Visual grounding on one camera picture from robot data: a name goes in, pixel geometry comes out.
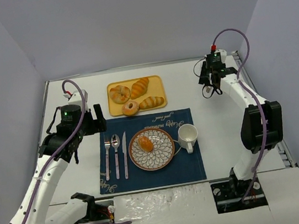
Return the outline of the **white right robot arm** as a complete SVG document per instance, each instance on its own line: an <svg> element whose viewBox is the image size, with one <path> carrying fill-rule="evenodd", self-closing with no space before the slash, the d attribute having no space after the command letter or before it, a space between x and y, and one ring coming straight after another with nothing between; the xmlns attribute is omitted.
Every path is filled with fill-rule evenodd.
<svg viewBox="0 0 299 224"><path fill-rule="evenodd" d="M244 111L240 134L244 151L232 174L238 180L251 180L263 157L283 139L281 105L258 95L237 69L227 67L220 52L212 51L201 63L199 84L210 91L208 97L227 94Z"/></svg>

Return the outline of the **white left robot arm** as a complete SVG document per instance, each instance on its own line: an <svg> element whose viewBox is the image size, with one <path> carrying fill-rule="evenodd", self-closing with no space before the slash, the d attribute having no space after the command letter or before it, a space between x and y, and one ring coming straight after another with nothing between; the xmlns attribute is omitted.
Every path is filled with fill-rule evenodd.
<svg viewBox="0 0 299 224"><path fill-rule="evenodd" d="M85 105L61 107L61 122L56 126L56 132L45 137L28 191L9 224L75 224L92 214L94 197L75 193L62 210L47 217L58 182L71 159L77 159L84 136L107 130L101 106L95 104L94 110L95 118Z"/></svg>

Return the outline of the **small oval bun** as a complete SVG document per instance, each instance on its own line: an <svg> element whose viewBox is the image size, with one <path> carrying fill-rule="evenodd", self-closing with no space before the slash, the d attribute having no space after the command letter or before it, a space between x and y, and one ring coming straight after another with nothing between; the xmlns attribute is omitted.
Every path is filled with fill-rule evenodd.
<svg viewBox="0 0 299 224"><path fill-rule="evenodd" d="M137 143L139 147L145 152L151 152L153 150L153 143L146 136L139 137Z"/></svg>

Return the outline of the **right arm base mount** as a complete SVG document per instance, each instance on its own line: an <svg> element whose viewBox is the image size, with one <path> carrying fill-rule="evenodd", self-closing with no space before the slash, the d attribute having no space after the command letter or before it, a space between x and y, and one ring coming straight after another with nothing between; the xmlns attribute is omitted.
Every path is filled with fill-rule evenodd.
<svg viewBox="0 0 299 224"><path fill-rule="evenodd" d="M257 178L244 200L242 200L250 183L251 180L234 182L230 179L211 183L211 192L218 214L267 206L268 201Z"/></svg>

